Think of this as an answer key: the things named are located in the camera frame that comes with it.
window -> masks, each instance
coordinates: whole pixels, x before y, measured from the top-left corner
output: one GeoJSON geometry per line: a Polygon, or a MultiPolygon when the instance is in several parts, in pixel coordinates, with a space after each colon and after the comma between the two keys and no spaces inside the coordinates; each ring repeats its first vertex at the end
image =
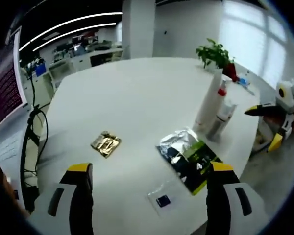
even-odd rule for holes
{"type": "Polygon", "coordinates": [[[118,23],[116,27],[117,31],[117,42],[121,43],[122,42],[122,22],[118,23]]]}
{"type": "Polygon", "coordinates": [[[224,2],[224,12],[228,16],[265,27],[265,16],[260,9],[235,1],[224,2]]]}
{"type": "Polygon", "coordinates": [[[235,57],[235,61],[260,74],[264,56],[266,35],[263,31],[241,21],[224,19],[221,23],[220,40],[235,57]]]}
{"type": "Polygon", "coordinates": [[[224,2],[219,42],[235,62],[274,89],[283,76],[286,41],[282,24],[262,9],[237,1],[224,2]]]}
{"type": "Polygon", "coordinates": [[[276,88],[277,82],[282,78],[285,54],[285,48],[276,40],[270,38],[263,79],[273,88],[276,88]]]}
{"type": "Polygon", "coordinates": [[[281,41],[286,42],[286,33],[282,24],[271,16],[268,17],[268,23],[270,32],[281,41]]]}

gold foil packet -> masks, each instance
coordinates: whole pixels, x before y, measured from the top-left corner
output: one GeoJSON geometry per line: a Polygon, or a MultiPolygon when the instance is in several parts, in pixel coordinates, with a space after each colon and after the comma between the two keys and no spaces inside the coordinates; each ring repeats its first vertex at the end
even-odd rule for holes
{"type": "Polygon", "coordinates": [[[107,131],[103,131],[100,136],[95,139],[90,145],[94,150],[97,150],[102,156],[108,158],[113,150],[120,144],[121,139],[111,135],[107,131]]]}

ceiling light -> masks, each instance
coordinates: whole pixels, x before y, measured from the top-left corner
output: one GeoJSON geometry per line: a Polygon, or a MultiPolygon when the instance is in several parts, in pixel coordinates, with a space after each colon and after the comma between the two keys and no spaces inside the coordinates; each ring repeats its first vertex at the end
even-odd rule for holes
{"type": "Polygon", "coordinates": [[[19,51],[23,50],[23,49],[24,49],[24,47],[26,47],[28,44],[30,44],[30,42],[27,42],[27,43],[25,43],[25,45],[24,45],[24,46],[22,46],[22,47],[19,49],[19,51]]]}
{"type": "Polygon", "coordinates": [[[44,39],[44,40],[49,40],[49,39],[51,39],[51,38],[53,38],[53,37],[55,37],[55,36],[57,36],[57,35],[59,35],[59,34],[60,34],[59,32],[54,32],[54,33],[52,33],[52,34],[50,34],[50,35],[44,37],[43,39],[44,39]]]}
{"type": "Polygon", "coordinates": [[[96,16],[110,16],[110,15],[122,15],[123,12],[110,12],[110,13],[100,13],[100,14],[94,14],[94,15],[89,15],[89,16],[83,16],[83,17],[79,17],[79,18],[76,18],[76,19],[73,19],[73,20],[70,20],[70,21],[66,21],[64,23],[61,23],[61,24],[58,24],[57,26],[55,27],[52,27],[48,30],[46,30],[45,32],[42,32],[41,34],[37,35],[36,37],[34,37],[33,39],[30,40],[30,42],[32,43],[33,41],[35,41],[37,38],[43,36],[44,34],[58,28],[58,27],[61,27],[65,24],[69,24],[69,23],[72,23],[74,21],[79,21],[79,20],[83,20],[83,19],[87,19],[87,18],[91,18],[91,17],[96,17],[96,16]]]}
{"type": "Polygon", "coordinates": [[[36,51],[36,50],[38,50],[39,48],[41,48],[41,47],[47,45],[48,43],[51,43],[51,42],[53,42],[54,40],[57,40],[57,39],[59,39],[59,38],[62,38],[62,37],[64,37],[64,36],[67,36],[67,35],[69,35],[69,34],[76,33],[76,32],[78,32],[78,31],[83,31],[83,30],[90,29],[90,28],[97,28],[97,27],[111,26],[111,25],[116,25],[116,23],[97,24],[97,25],[93,25],[93,26],[89,26],[89,27],[85,27],[85,28],[80,28],[80,29],[77,29],[77,30],[73,30],[73,31],[71,31],[71,32],[68,32],[68,33],[62,34],[62,35],[60,35],[60,36],[58,36],[58,37],[55,37],[55,38],[53,38],[53,39],[51,39],[51,40],[49,40],[49,41],[47,41],[47,42],[41,44],[39,47],[36,47],[33,51],[36,51]]]}

led light strip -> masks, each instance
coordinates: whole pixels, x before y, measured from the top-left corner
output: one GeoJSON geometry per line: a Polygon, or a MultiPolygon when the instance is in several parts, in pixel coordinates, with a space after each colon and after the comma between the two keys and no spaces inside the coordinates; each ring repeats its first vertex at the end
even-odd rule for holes
{"type": "Polygon", "coordinates": [[[72,23],[72,22],[75,22],[75,21],[79,21],[79,20],[83,20],[83,19],[87,19],[87,18],[91,18],[91,17],[97,17],[97,16],[111,16],[111,15],[122,15],[123,12],[109,12],[109,13],[100,13],[100,14],[94,14],[94,15],[89,15],[89,16],[83,16],[83,17],[79,17],[79,18],[76,18],[76,19],[73,19],[73,20],[70,20],[70,21],[66,21],[64,23],[61,23],[61,24],[58,24],[56,25],[55,27],[52,27],[48,30],[46,30],[45,32],[42,32],[41,34],[37,35],[36,37],[34,37],[33,39],[31,39],[29,42],[27,42],[24,46],[22,46],[20,48],[19,51],[23,50],[26,46],[28,46],[28,44],[32,43],[33,41],[35,41],[37,38],[43,36],[44,34],[58,28],[58,27],[61,27],[65,24],[69,24],[69,23],[72,23]]]}
{"type": "Polygon", "coordinates": [[[93,26],[89,26],[89,27],[85,27],[85,28],[80,28],[80,29],[73,30],[73,31],[71,31],[71,32],[68,32],[68,33],[62,34],[62,35],[60,35],[60,36],[58,36],[58,37],[52,38],[51,40],[49,40],[49,41],[47,41],[47,42],[41,44],[39,47],[36,47],[33,51],[36,51],[36,50],[38,50],[39,48],[41,48],[41,47],[43,47],[43,46],[45,46],[45,45],[51,43],[52,41],[57,40],[57,39],[59,39],[59,38],[62,38],[62,37],[64,37],[64,36],[67,36],[67,35],[69,35],[69,34],[76,33],[76,32],[78,32],[78,31],[83,31],[83,30],[90,29],[90,28],[97,28],[97,27],[111,26],[111,25],[116,25],[116,23],[97,24],[97,25],[93,25],[93,26]]]}

clear plastic bag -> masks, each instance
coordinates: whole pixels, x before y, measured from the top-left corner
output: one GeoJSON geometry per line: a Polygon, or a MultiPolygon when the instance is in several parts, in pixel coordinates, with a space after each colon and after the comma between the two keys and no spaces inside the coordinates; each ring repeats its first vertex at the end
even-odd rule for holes
{"type": "Polygon", "coordinates": [[[166,216],[171,211],[177,210],[186,196],[185,188],[179,182],[166,181],[148,193],[148,199],[160,216],[166,216]]]}

